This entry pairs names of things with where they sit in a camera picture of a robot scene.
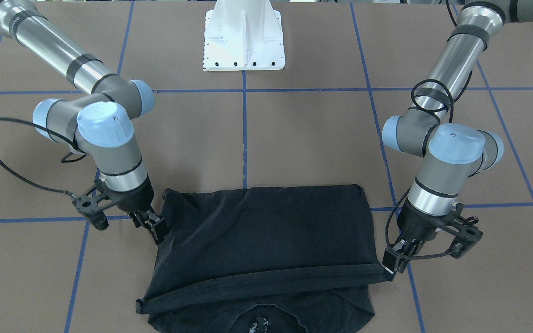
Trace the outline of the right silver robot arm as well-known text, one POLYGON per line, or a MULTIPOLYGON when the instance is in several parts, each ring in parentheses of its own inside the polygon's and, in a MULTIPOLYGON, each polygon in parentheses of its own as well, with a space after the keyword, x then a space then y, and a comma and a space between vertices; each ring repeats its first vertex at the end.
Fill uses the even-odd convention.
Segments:
POLYGON ((95 55, 55 27, 29 0, 0 0, 0 34, 34 52, 85 96, 46 99, 34 109, 34 127, 47 139, 65 143, 80 159, 91 156, 100 176, 81 195, 46 187, 71 198, 97 230, 109 223, 105 210, 118 207, 135 227, 148 230, 155 244, 169 232, 152 208, 154 190, 136 141, 132 120, 150 112, 154 91, 141 80, 124 80, 95 55))

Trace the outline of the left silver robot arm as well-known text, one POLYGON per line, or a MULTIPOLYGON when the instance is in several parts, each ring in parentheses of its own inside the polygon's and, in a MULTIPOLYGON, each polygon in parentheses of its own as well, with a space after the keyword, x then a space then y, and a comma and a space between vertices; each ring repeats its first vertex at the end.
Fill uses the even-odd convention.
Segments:
POLYGON ((429 259, 419 251, 440 230, 453 241, 437 257, 459 259, 481 240, 478 219, 462 217, 464 206, 457 198, 467 179, 501 160, 505 145, 497 134, 454 123, 453 106, 490 39, 509 23, 533 22, 533 0, 467 0, 452 22, 440 57, 410 92, 410 107, 389 118, 382 130, 387 147, 423 158, 396 204, 399 234, 387 241, 382 261, 391 276, 404 272, 410 261, 429 259))

